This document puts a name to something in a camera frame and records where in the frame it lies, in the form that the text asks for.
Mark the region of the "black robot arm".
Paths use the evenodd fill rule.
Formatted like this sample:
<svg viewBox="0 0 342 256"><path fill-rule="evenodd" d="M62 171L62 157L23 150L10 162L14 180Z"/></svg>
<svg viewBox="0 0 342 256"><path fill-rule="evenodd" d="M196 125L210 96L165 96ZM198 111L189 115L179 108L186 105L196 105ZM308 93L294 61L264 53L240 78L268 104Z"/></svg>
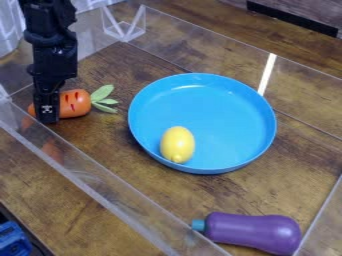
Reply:
<svg viewBox="0 0 342 256"><path fill-rule="evenodd" d="M34 63L27 72L34 80L34 109L42 123L61 117L61 88L78 76L78 37L71 0L19 0L25 14L25 39L33 45Z"/></svg>

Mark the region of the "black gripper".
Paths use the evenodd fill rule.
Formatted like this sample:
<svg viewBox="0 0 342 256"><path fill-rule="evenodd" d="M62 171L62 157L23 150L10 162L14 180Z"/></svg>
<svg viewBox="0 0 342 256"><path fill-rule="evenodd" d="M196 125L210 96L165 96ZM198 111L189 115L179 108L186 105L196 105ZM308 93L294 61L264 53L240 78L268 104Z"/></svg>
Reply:
<svg viewBox="0 0 342 256"><path fill-rule="evenodd" d="M34 78L37 90L55 90L53 93L34 93L37 119L43 124L57 123L61 113L61 95L57 90L70 78L78 75L78 38L67 31L51 37L26 32L26 39L33 44L34 63L29 73Z"/></svg>

